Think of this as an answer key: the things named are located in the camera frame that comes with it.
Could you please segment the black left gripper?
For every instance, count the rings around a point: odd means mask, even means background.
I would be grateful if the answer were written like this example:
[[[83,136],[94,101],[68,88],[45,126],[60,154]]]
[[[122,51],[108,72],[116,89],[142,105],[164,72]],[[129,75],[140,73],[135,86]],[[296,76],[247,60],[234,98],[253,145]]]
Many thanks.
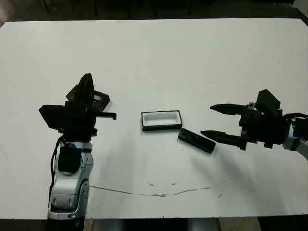
[[[96,118],[117,119],[116,113],[104,112],[109,103],[93,101],[94,84],[91,73],[86,73],[77,86],[77,103],[66,101],[61,114],[59,132],[67,141],[90,141],[97,135]]]

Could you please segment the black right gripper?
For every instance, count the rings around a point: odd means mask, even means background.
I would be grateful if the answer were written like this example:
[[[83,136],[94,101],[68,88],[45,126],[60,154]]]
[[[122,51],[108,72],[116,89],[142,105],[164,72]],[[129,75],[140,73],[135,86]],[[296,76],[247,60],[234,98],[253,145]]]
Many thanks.
[[[285,120],[281,113],[278,113],[277,117],[272,117],[256,110],[253,103],[248,105],[215,104],[210,106],[210,109],[225,115],[241,115],[240,137],[215,130],[201,131],[201,134],[219,143],[240,147],[242,138],[245,142],[262,142],[264,147],[272,148],[275,144],[281,145],[289,132],[289,121]]]

